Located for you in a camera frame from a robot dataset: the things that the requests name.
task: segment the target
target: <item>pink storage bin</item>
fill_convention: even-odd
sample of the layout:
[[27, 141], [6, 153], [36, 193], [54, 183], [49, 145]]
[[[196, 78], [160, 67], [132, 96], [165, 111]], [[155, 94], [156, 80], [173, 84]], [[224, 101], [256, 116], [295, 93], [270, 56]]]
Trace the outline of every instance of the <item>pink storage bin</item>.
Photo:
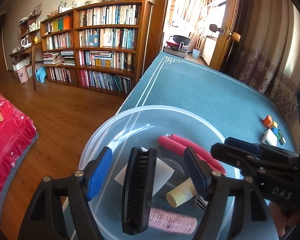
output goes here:
[[29, 79], [26, 66], [17, 70], [17, 75], [20, 80], [20, 83], [26, 82]]

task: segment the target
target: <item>yellow tube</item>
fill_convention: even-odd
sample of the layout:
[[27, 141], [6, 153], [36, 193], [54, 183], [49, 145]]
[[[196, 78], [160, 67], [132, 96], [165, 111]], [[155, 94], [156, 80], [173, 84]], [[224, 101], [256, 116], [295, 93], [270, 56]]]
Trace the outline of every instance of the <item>yellow tube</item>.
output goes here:
[[166, 199], [172, 207], [178, 207], [197, 195], [191, 178], [187, 179], [179, 186], [166, 194]]

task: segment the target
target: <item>wooden desk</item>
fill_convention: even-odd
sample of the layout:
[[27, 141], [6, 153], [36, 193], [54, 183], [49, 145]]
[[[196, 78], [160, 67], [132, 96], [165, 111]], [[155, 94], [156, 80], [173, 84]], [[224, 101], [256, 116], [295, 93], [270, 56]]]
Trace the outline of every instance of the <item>wooden desk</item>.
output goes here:
[[10, 57], [15, 59], [15, 62], [17, 62], [17, 56], [32, 53], [32, 59], [31, 59], [32, 62], [31, 62], [31, 64], [32, 64], [32, 80], [33, 80], [34, 91], [37, 90], [37, 85], [36, 85], [36, 80], [35, 80], [35, 50], [36, 49], [41, 49], [42, 50], [41, 42], [38, 42], [36, 44], [32, 44], [31, 46], [29, 46], [27, 48], [18, 50], [18, 51], [16, 51], [16, 52], [9, 55]]

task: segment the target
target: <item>table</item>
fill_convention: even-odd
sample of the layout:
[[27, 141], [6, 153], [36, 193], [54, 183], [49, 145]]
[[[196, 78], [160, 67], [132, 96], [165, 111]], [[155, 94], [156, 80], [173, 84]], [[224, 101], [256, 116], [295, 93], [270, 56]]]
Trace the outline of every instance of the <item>table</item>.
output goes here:
[[27, 48], [23, 48], [23, 49], [9, 55], [11, 58], [15, 59], [15, 62], [17, 62], [17, 56], [32, 53], [31, 62], [32, 62], [32, 80], [33, 80], [34, 91], [37, 90], [37, 85], [36, 85], [36, 80], [35, 80], [35, 51], [36, 51], [36, 49], [41, 49], [42, 50], [41, 42], [38, 42], [36, 44], [32, 44], [31, 46], [29, 46]]
[[261, 143], [269, 114], [286, 139], [278, 147], [296, 151], [290, 129], [275, 103], [246, 84], [209, 67], [160, 52], [119, 112], [146, 105], [188, 110], [211, 123], [225, 138]]

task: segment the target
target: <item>electric kettle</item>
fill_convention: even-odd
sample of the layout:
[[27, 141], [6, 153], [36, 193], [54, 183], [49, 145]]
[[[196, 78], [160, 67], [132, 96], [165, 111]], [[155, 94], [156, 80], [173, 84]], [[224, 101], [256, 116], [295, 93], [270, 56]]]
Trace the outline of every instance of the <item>electric kettle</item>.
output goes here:
[[22, 40], [21, 40], [21, 47], [27, 48], [31, 46], [31, 39], [29, 35], [26, 35]]

